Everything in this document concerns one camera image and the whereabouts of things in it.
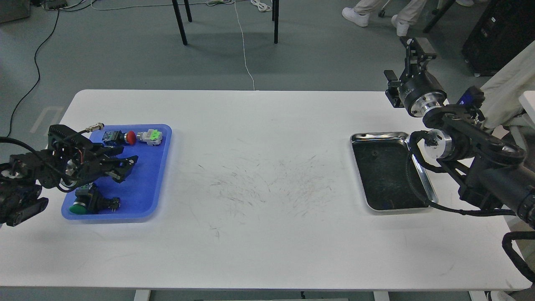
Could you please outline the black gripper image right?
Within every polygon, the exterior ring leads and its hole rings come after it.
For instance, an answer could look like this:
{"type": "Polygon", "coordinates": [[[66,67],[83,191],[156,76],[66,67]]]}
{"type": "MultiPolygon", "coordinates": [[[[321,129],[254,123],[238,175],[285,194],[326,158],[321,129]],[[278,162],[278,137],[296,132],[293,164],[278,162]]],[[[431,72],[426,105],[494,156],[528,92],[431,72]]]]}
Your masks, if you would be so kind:
{"type": "Polygon", "coordinates": [[[423,117],[429,110],[442,107],[447,99],[443,86],[426,71],[438,55],[427,38],[403,36],[400,42],[405,48],[405,68],[400,80],[393,70],[384,70],[385,95],[393,108],[405,107],[410,116],[423,117]]]}

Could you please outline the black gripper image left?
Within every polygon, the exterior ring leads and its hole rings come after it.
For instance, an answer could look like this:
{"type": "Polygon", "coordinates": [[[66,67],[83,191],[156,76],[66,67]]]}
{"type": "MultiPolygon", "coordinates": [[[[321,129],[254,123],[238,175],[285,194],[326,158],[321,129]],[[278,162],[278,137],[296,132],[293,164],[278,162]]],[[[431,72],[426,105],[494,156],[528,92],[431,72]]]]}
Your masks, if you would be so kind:
{"type": "Polygon", "coordinates": [[[72,191],[105,177],[116,183],[125,181],[139,156],[108,157],[108,148],[84,136],[85,133],[103,128],[101,122],[80,131],[66,125],[51,125],[48,128],[48,145],[44,152],[45,165],[40,175],[40,185],[46,189],[63,185],[65,191],[72,191]]]}

